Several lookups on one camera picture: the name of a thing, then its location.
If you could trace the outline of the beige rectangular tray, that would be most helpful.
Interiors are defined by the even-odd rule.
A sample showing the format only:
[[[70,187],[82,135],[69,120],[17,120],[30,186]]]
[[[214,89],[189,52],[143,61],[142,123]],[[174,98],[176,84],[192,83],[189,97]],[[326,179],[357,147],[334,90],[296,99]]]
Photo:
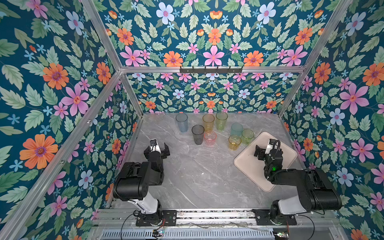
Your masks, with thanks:
[[[265,163],[258,160],[254,156],[256,145],[265,149],[270,139],[277,139],[273,135],[262,132],[260,133],[235,159],[234,165],[252,180],[264,192],[271,192],[275,185],[271,184],[264,176]],[[295,159],[298,157],[296,150],[288,145],[281,143],[283,151],[283,169],[290,168]]]

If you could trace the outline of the blue translucent tall cup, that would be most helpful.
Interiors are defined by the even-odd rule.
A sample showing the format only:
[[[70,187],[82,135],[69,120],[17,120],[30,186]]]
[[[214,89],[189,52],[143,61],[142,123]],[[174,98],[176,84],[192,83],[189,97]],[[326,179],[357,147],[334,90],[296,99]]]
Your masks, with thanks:
[[[176,115],[176,122],[181,133],[188,131],[188,115],[185,113],[179,113]]]

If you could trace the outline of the dark grey translucent cup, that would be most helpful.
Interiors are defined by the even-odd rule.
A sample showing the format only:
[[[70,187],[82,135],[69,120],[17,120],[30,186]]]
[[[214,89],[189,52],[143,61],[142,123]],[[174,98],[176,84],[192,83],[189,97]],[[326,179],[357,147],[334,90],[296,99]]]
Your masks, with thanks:
[[[201,145],[204,141],[205,128],[202,125],[192,127],[192,134],[196,145]]]

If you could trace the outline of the amber translucent tall cup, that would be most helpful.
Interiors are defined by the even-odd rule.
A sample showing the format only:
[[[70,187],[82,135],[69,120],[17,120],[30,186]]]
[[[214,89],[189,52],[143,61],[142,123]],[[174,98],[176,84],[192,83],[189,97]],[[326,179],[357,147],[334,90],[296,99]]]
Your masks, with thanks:
[[[214,127],[215,116],[212,114],[205,114],[203,116],[203,126],[205,132],[212,131]]]

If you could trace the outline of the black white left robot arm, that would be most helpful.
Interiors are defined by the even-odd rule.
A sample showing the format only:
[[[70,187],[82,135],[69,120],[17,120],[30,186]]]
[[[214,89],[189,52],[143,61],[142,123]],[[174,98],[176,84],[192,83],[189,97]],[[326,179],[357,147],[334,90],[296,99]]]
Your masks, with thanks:
[[[170,156],[167,144],[161,149],[155,140],[144,150],[146,161],[127,162],[119,172],[113,187],[113,197],[133,204],[135,215],[152,226],[165,221],[159,200],[149,193],[150,186],[160,186],[164,181],[164,159]]]

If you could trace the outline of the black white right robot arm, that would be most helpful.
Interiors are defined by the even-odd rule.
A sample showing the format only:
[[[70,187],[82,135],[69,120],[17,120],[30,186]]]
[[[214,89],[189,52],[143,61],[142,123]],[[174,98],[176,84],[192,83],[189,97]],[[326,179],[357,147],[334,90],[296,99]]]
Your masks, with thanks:
[[[264,162],[267,181],[273,185],[293,186],[297,190],[296,196],[272,203],[269,211],[271,223],[280,225],[294,215],[337,211],[342,207],[341,197],[323,172],[283,169],[283,150],[279,140],[273,140],[265,149],[256,146],[254,156]]]

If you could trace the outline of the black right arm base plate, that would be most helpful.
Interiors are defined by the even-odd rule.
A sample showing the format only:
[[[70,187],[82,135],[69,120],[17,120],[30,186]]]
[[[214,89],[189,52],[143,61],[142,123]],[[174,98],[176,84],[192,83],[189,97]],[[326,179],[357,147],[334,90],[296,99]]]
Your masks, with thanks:
[[[252,209],[258,226],[296,226],[297,221],[294,215],[283,215],[279,211],[263,209]]]

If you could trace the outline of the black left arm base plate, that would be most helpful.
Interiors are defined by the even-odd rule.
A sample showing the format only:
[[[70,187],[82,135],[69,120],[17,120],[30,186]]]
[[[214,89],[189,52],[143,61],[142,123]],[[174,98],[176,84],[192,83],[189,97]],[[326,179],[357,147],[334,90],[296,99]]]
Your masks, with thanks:
[[[163,210],[157,211],[154,214],[138,213],[136,226],[137,227],[163,227],[176,225],[177,211],[176,210]]]

